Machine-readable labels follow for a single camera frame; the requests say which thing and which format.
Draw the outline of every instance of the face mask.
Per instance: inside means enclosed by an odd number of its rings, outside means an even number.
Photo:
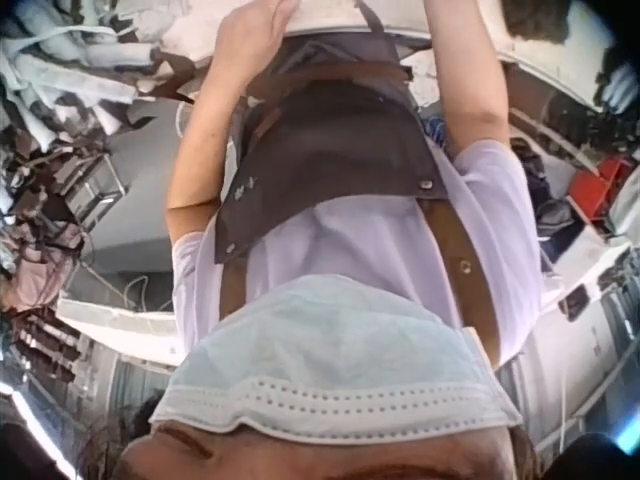
[[[522,423],[473,330],[325,275],[271,291],[202,340],[151,419],[165,420],[329,445]]]

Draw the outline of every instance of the cable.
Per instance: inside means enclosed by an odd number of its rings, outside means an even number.
[[[131,287],[133,287],[136,283],[138,283],[139,281],[143,281],[144,285],[142,286],[142,289],[140,290],[140,304],[142,306],[142,311],[146,312],[147,311],[147,302],[145,300],[145,296],[147,294],[147,286],[149,285],[149,277],[146,275],[141,275],[138,278],[136,278],[135,280],[130,281],[129,283],[127,283],[127,286],[124,287],[124,291],[122,292],[122,295],[124,296],[124,306],[125,308],[131,308],[131,303],[129,301],[129,289]]]

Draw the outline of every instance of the woman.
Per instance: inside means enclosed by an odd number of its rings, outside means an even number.
[[[282,50],[294,0],[222,22],[168,195],[188,356],[114,478],[536,474],[492,368],[520,350],[540,302],[501,66],[475,0],[425,0],[452,164],[358,3],[372,33]],[[244,92],[265,102],[221,205]]]

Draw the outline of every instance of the lavender shirt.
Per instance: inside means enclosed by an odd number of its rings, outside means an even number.
[[[487,276],[504,363],[540,313],[540,249],[524,171],[515,154],[493,140],[471,145],[453,163],[431,147]],[[174,311],[187,352],[219,322],[222,265],[214,262],[215,241],[212,221],[173,247]],[[323,274],[395,293],[462,326],[440,251],[413,198],[337,198],[278,226],[251,250],[247,302],[301,276]]]

